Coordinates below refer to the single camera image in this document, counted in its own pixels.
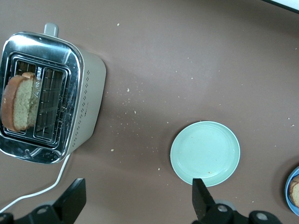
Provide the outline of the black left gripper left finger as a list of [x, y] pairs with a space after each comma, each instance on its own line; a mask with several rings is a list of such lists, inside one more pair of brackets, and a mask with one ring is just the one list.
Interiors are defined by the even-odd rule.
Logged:
[[74, 224], [85, 204], [85, 179], [77, 178], [52, 205], [37, 207], [16, 224]]

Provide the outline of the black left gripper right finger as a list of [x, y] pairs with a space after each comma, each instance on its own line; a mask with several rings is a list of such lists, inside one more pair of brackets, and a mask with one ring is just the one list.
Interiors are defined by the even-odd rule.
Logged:
[[199, 224], [233, 224], [234, 211], [216, 203], [202, 179], [192, 181], [192, 204]]

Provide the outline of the brown bread slice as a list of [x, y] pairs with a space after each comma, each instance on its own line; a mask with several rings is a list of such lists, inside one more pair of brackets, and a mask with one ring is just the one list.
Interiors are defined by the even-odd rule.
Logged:
[[292, 204], [299, 208], [299, 175], [291, 179], [288, 194]]
[[14, 132], [33, 127], [36, 123], [38, 97], [34, 94], [37, 78], [32, 72], [25, 72], [9, 79], [1, 100], [1, 122]]

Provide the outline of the mint green round plate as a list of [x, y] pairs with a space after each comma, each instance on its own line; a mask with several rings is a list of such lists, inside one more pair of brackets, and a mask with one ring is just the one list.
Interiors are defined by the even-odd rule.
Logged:
[[236, 170], [241, 148], [235, 134], [223, 124], [200, 121], [175, 137], [170, 161], [175, 174], [192, 184], [202, 179], [207, 187], [226, 181]]

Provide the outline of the blue round plate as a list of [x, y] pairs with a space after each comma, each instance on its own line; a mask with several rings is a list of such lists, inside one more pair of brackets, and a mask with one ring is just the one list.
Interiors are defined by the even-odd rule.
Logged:
[[290, 181], [292, 178], [294, 178], [295, 176], [299, 175], [299, 166], [297, 166], [288, 176], [286, 184], [285, 184], [285, 200], [286, 203], [288, 205], [288, 207], [290, 208], [290, 210], [299, 217], [299, 208], [297, 208], [296, 206], [294, 206], [289, 198], [289, 194], [288, 194], [288, 187], [290, 184]]

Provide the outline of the beige chrome toaster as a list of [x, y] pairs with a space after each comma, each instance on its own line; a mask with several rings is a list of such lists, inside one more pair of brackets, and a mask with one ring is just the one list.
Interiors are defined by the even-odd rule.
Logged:
[[0, 63], [0, 109], [12, 77], [35, 74], [36, 123], [20, 132], [6, 129], [0, 115], [0, 151], [24, 161], [53, 164], [87, 141], [103, 97], [106, 67], [95, 54], [58, 37], [47, 23], [42, 34], [19, 32], [4, 44]]

